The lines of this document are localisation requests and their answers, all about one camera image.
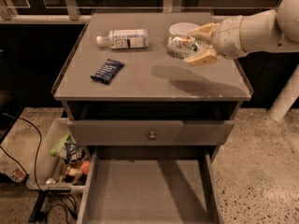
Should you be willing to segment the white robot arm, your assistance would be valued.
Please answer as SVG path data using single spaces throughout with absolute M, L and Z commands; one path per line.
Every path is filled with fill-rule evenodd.
M 203 41 L 193 55 L 184 59 L 196 66 L 233 60 L 253 52 L 299 51 L 299 0 L 282 0 L 277 8 L 250 16 L 234 16 L 212 22 L 188 33 Z

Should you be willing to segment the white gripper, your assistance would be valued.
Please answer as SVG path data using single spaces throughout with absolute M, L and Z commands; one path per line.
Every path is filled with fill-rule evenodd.
M 245 57 L 247 53 L 241 45 L 241 23 L 243 16 L 225 19 L 221 23 L 211 22 L 193 29 L 187 33 L 188 37 L 212 42 L 212 47 L 202 46 L 184 59 L 190 66 L 215 63 L 220 56 L 232 60 Z

